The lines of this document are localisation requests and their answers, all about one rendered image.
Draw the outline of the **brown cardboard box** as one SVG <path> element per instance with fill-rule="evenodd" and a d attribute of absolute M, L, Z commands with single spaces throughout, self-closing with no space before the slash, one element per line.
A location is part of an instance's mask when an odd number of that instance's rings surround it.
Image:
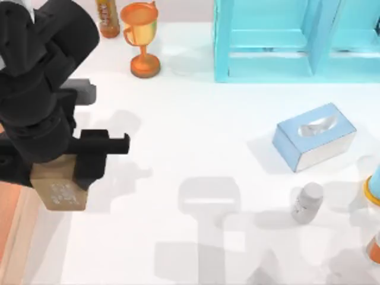
<path fill-rule="evenodd" d="M 88 193 L 74 179 L 76 156 L 64 154 L 47 163 L 35 163 L 30 182 L 50 211 L 83 211 Z"/>

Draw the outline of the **shallow salmon-coloured box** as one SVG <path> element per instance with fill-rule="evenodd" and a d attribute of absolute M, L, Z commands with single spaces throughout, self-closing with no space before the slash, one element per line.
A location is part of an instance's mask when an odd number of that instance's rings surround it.
<path fill-rule="evenodd" d="M 0 285 L 22 285 L 40 199 L 36 191 L 0 182 Z"/>

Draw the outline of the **pale grey rounded box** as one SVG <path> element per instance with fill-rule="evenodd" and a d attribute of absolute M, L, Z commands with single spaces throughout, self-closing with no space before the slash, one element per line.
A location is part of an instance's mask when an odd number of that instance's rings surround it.
<path fill-rule="evenodd" d="M 68 79 L 62 88 L 73 89 L 77 92 L 76 105 L 89 106 L 96 101 L 96 86 L 85 78 Z"/>

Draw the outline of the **orange gold trophy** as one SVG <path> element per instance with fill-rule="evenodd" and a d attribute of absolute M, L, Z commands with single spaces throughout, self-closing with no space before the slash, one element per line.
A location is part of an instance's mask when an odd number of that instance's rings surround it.
<path fill-rule="evenodd" d="M 156 36 L 158 15 L 155 1 L 133 2 L 120 13 L 125 41 L 140 49 L 130 63 L 131 73 L 138 78 L 151 78 L 160 72 L 158 57 L 147 52 L 147 46 Z"/>

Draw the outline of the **orange bottle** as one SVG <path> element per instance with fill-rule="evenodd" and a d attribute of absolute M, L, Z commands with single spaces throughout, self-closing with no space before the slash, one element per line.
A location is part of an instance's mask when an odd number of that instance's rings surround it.
<path fill-rule="evenodd" d="M 108 39 L 118 36 L 120 25 L 115 0 L 96 0 L 96 7 L 101 35 Z"/>

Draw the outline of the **light blue rack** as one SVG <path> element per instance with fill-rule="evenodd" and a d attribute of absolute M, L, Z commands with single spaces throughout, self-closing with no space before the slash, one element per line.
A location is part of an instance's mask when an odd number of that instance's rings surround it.
<path fill-rule="evenodd" d="M 214 0 L 220 83 L 380 83 L 380 0 Z"/>

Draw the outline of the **light blue tissue box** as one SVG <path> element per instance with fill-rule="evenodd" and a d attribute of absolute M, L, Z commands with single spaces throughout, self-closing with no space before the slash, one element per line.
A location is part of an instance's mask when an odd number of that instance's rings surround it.
<path fill-rule="evenodd" d="M 328 103 L 277 124 L 273 146 L 295 173 L 345 153 L 356 127 Z"/>

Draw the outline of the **small white bottle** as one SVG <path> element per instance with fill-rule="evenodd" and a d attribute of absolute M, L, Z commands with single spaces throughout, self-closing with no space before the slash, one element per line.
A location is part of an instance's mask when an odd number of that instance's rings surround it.
<path fill-rule="evenodd" d="M 309 224 L 314 220 L 324 200 L 324 189 L 320 184 L 310 182 L 298 193 L 291 215 L 299 224 Z"/>

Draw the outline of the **blue cup with yellow rim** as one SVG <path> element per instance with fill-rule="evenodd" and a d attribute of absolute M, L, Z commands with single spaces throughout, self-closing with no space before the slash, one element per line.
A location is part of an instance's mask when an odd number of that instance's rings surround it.
<path fill-rule="evenodd" d="M 380 164 L 373 174 L 369 176 L 364 184 L 363 191 L 365 197 L 374 205 L 380 207 Z"/>

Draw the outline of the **orange and white can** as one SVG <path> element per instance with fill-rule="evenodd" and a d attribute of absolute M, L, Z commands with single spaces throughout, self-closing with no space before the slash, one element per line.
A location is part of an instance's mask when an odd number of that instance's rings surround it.
<path fill-rule="evenodd" d="M 369 241 L 366 253 L 372 262 L 380 265 L 380 231 Z"/>

